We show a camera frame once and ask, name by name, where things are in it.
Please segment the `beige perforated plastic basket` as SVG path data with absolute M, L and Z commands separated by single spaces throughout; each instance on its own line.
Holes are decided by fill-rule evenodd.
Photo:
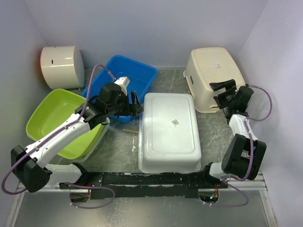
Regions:
M 233 79 L 236 87 L 245 85 L 234 59 L 222 47 L 192 50 L 183 77 L 194 99 L 195 109 L 203 114 L 216 113 L 220 110 L 213 97 L 225 91 L 225 88 L 222 88 L 214 92 L 211 83 Z

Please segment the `blue plastic tray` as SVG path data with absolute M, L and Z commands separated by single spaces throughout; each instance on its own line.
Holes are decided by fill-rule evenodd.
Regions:
M 140 104 L 151 87 L 158 71 L 147 64 L 132 60 L 122 55 L 115 55 L 106 64 L 106 68 L 118 79 L 128 77 L 130 83 L 127 87 L 129 102 L 131 103 L 131 92 L 137 93 Z M 85 118 L 90 126 L 97 125 L 111 117 L 120 122 L 128 123 L 134 116 L 122 116 L 122 90 L 114 83 L 108 72 L 102 69 L 93 79 L 90 87 L 88 109 Z

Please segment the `white plastic tub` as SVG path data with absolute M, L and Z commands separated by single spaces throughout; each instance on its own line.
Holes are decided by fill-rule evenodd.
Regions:
M 193 97 L 148 93 L 139 120 L 138 167 L 145 174 L 199 172 L 201 146 Z

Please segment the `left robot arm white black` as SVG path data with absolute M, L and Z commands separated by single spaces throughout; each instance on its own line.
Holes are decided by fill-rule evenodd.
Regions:
M 51 133 L 26 148 L 15 146 L 10 152 L 10 171 L 26 190 L 39 191 L 53 174 L 46 165 L 59 151 L 112 115 L 138 116 L 142 112 L 143 107 L 136 92 L 128 95 L 125 85 L 109 82 L 98 95 L 87 97 L 85 103 Z

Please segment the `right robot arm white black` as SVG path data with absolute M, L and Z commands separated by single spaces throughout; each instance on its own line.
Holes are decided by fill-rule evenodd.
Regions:
M 220 163 L 209 163 L 204 167 L 201 184 L 211 188 L 229 177 L 237 181 L 252 181 L 258 174 L 267 149 L 266 143 L 254 135 L 250 127 L 252 118 L 246 111 L 254 86 L 246 84 L 236 87 L 233 79 L 209 85 L 214 92 L 225 89 L 214 96 L 214 100 L 223 110 L 227 124 L 232 129 L 233 139 Z

